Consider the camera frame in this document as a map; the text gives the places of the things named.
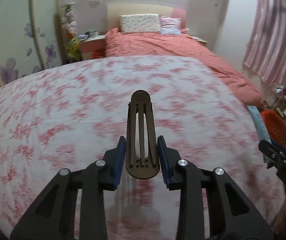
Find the purple flower decal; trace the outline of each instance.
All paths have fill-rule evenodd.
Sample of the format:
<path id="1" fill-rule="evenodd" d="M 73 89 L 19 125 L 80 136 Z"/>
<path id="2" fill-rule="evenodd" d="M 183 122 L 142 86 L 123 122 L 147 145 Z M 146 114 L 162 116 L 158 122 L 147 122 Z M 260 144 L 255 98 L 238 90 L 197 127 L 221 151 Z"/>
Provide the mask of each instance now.
<path id="1" fill-rule="evenodd" d="M 24 31 L 25 31 L 25 35 L 24 36 L 28 36 L 30 38 L 34 37 L 32 26 L 31 26 L 30 23 L 26 24 L 26 27 L 24 28 Z"/>
<path id="2" fill-rule="evenodd" d="M 9 58 L 5 63 L 5 68 L 0 66 L 0 76 L 4 84 L 8 84 L 18 78 L 18 70 L 14 69 L 16 60 Z"/>
<path id="3" fill-rule="evenodd" d="M 47 54 L 47 62 L 53 62 L 54 58 L 56 57 L 56 52 L 54 50 L 54 45 L 51 44 L 50 46 L 46 46 L 45 53 Z"/>
<path id="4" fill-rule="evenodd" d="M 33 38 L 33 30 L 32 30 L 32 26 L 30 25 L 30 23 L 26 24 L 26 27 L 24 28 L 25 31 L 25 35 L 24 36 L 29 36 L 30 38 Z"/>
<path id="5" fill-rule="evenodd" d="M 26 52 L 26 56 L 28 57 L 31 53 L 32 53 L 32 48 L 28 48 L 28 50 Z"/>
<path id="6" fill-rule="evenodd" d="M 35 66 L 35 67 L 33 68 L 32 74 L 37 73 L 37 72 L 40 72 L 40 71 L 41 71 L 41 68 L 40 68 L 39 66 Z"/>

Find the sliding wardrobe door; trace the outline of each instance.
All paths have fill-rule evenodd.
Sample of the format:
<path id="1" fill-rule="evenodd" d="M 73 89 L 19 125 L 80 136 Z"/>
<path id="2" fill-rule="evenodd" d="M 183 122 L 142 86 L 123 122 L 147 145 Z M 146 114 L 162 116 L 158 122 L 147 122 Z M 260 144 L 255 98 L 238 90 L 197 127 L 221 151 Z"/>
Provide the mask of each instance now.
<path id="1" fill-rule="evenodd" d="M 29 0 L 0 0 L 0 85 L 41 69 Z"/>
<path id="2" fill-rule="evenodd" d="M 41 60 L 45 68 L 62 65 L 57 37 L 60 37 L 60 26 L 55 15 L 55 0 L 32 0 L 32 20 L 38 29 L 37 39 Z"/>

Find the silver screw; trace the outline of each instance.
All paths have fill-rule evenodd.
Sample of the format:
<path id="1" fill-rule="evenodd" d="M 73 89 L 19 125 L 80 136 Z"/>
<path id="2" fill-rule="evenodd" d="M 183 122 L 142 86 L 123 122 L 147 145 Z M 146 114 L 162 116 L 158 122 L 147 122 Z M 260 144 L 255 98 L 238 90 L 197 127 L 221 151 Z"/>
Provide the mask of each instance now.
<path id="1" fill-rule="evenodd" d="M 216 169 L 215 169 L 215 173 L 216 173 L 217 175 L 223 175 L 223 174 L 224 174 L 224 169 L 222 169 L 222 168 L 216 168 Z"/>
<path id="2" fill-rule="evenodd" d="M 62 175 L 62 176 L 65 176 L 65 175 L 67 175 L 69 173 L 69 170 L 68 169 L 61 169 L 60 170 L 60 175 Z"/>
<path id="3" fill-rule="evenodd" d="M 184 159 L 179 160 L 179 165 L 180 166 L 186 166 L 187 164 L 188 164 L 187 160 L 184 160 Z"/>
<path id="4" fill-rule="evenodd" d="M 96 162 L 96 166 L 101 167 L 101 166 L 104 166 L 105 163 L 106 163 L 106 161 L 104 161 L 104 160 L 98 160 L 98 161 Z"/>

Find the bed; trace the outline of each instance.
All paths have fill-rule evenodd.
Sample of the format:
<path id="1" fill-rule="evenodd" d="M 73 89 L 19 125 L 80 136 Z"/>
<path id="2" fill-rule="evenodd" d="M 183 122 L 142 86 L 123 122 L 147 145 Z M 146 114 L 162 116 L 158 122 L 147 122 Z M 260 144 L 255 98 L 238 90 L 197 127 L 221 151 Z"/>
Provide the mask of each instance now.
<path id="1" fill-rule="evenodd" d="M 159 33 L 123 34 L 120 32 L 119 16 L 135 13 L 158 13 L 162 16 L 182 18 L 183 34 L 178 36 Z M 225 83 L 245 105 L 262 108 L 262 95 L 251 81 L 185 32 L 185 17 L 184 10 L 166 6 L 131 3 L 108 4 L 109 32 L 105 36 L 106 56 L 177 55 L 193 57 L 210 68 L 213 74 Z"/>
<path id="2" fill-rule="evenodd" d="M 200 60 L 121 56 L 48 69 L 0 88 L 0 229 L 7 237 L 61 168 L 87 167 L 126 135 L 127 105 L 139 89 L 151 95 L 156 136 L 200 168 L 225 169 L 273 220 L 283 184 L 262 161 L 243 103 Z M 136 180 L 124 170 L 119 189 L 104 201 L 109 239 L 175 238 L 179 192 L 166 189 L 162 174 Z"/>

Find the beige headboard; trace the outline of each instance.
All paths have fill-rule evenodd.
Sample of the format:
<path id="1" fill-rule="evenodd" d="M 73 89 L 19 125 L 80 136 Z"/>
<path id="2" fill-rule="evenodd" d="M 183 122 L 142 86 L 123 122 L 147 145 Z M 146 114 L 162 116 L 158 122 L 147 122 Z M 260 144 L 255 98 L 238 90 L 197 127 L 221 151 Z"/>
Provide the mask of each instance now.
<path id="1" fill-rule="evenodd" d="M 171 17 L 172 7 L 141 3 L 108 3 L 107 30 L 119 27 L 119 16 L 125 14 L 155 13 Z"/>

